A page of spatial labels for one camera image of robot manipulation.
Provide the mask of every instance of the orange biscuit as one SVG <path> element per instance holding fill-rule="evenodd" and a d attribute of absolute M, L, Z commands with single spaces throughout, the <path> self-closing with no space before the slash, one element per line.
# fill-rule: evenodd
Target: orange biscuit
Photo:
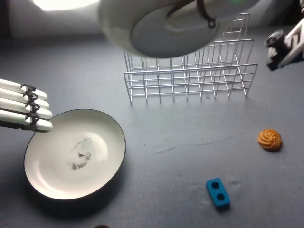
<path fill-rule="evenodd" d="M 267 151 L 278 151 L 283 144 L 279 132 L 270 129 L 262 131 L 258 135 L 257 141 L 261 147 Z"/>

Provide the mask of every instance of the scratch on table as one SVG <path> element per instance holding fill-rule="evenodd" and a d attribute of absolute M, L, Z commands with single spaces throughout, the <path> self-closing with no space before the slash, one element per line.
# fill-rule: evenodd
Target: scratch on table
<path fill-rule="evenodd" d="M 204 146 L 204 145 L 210 145 L 210 144 L 214 144 L 214 143 L 219 143 L 219 142 L 222 142 L 222 141 L 225 141 L 225 140 L 228 140 L 228 139 L 232 139 L 232 138 L 235 138 L 239 135 L 242 135 L 244 134 L 245 132 L 241 132 L 237 135 L 234 135 L 234 136 L 230 136 L 230 137 L 227 137 L 227 138 L 223 138 L 223 139 L 219 139 L 219 140 L 215 140 L 213 142 L 205 142 L 205 143 L 199 143 L 199 144 L 185 144 L 185 145 L 181 145 L 181 146 L 173 146 L 173 147 L 170 147 L 170 148 L 167 148 L 167 149 L 164 149 L 164 150 L 161 150 L 161 151 L 157 151 L 155 153 L 163 153 L 163 152 L 167 152 L 167 151 L 170 151 L 170 150 L 173 150 L 175 148 L 178 148 L 178 147 L 188 147 L 188 146 Z"/>

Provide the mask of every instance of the metal grid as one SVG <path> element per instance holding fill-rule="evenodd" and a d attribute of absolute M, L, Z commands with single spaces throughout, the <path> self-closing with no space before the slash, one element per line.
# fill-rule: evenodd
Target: metal grid
<path fill-rule="evenodd" d="M 230 29 L 204 48 L 177 58 L 143 58 L 124 52 L 127 72 L 124 80 L 130 103 L 134 97 L 212 93 L 231 96 L 232 91 L 248 95 L 257 71 L 249 58 L 254 41 L 245 39 L 250 15 L 240 14 Z"/>

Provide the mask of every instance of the dirty plate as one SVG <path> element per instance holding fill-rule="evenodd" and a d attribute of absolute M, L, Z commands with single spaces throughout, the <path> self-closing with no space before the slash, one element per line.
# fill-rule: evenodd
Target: dirty plate
<path fill-rule="evenodd" d="M 87 196 L 119 170 L 125 137 L 119 124 L 96 110 L 78 109 L 50 120 L 53 130 L 35 133 L 24 157 L 30 184 L 58 200 Z"/>

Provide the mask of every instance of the gray table surface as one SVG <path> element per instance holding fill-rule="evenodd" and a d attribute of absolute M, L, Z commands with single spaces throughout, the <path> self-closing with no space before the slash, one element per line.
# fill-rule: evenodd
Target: gray table surface
<path fill-rule="evenodd" d="M 101 36 L 2 43 L 0 77 L 34 85 L 54 115 L 91 108 L 118 121 L 127 140 L 123 181 L 99 211 L 62 218 L 43 213 L 24 193 L 23 156 L 31 132 L 0 129 L 0 227 L 201 228 L 302 227 L 304 224 L 304 63 L 270 72 L 264 39 L 252 29 L 251 62 L 259 68 L 248 98 L 191 96 L 136 99 L 130 105 L 122 51 Z M 265 152 L 263 129 L 284 146 Z M 221 177 L 231 209 L 218 213 L 205 183 Z"/>

